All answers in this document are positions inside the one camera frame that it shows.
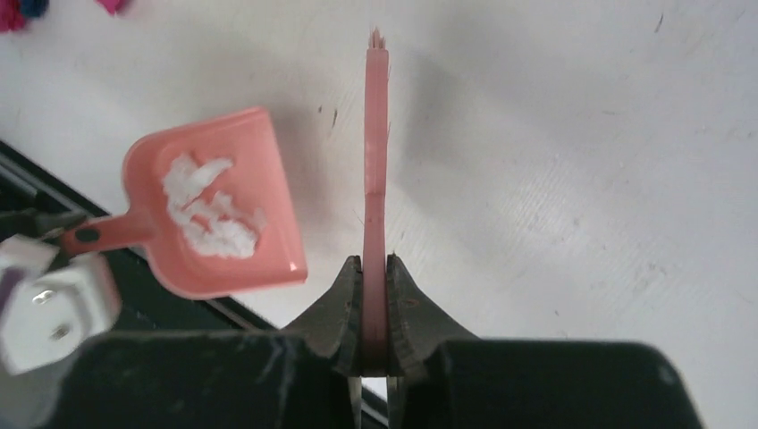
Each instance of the pink object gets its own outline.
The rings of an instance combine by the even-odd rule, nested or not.
[[[97,0],[112,15],[116,15],[129,0]]]
[[[210,201],[223,192],[241,212],[262,210],[267,224],[259,230],[254,255],[201,256],[193,250],[169,215],[164,193],[164,177],[183,156],[198,164],[231,160],[228,170],[200,188],[198,200]],[[125,156],[122,176],[131,202],[127,213],[66,232],[63,246],[68,252],[78,255],[140,245],[156,278],[166,289],[189,299],[305,281],[299,227],[266,110],[248,109],[146,136]]]
[[[364,129],[364,187],[366,212],[363,233],[364,375],[381,374],[387,367],[387,289],[384,252],[384,196],[387,193],[387,87],[390,55],[375,29],[366,52],[366,117]]]
[[[26,26],[18,0],[0,0],[0,33],[18,31]]]

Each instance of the dark hole in handle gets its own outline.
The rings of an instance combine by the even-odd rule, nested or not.
[[[94,243],[100,240],[100,231],[97,228],[82,228],[74,232],[73,235],[76,237],[76,240],[82,243]]]

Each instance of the blue object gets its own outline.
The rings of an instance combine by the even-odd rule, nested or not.
[[[20,0],[19,12],[24,18],[34,20],[47,12],[48,0]]]

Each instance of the pink brush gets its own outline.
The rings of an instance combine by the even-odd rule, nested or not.
[[[387,87],[390,55],[375,29],[366,52],[366,117],[364,187],[366,212],[363,233],[364,374],[387,365],[387,289],[384,253],[384,196],[387,193]]]

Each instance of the metal screw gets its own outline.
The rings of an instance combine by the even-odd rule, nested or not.
[[[54,296],[55,296],[54,290],[43,290],[39,294],[37,294],[37,296],[32,298],[31,302],[42,305],[42,304],[45,304],[50,299],[52,299]]]
[[[62,324],[58,326],[57,328],[55,328],[55,330],[53,331],[53,334],[50,335],[50,340],[58,341],[61,338],[68,335],[69,332],[71,332],[71,327],[68,324]]]

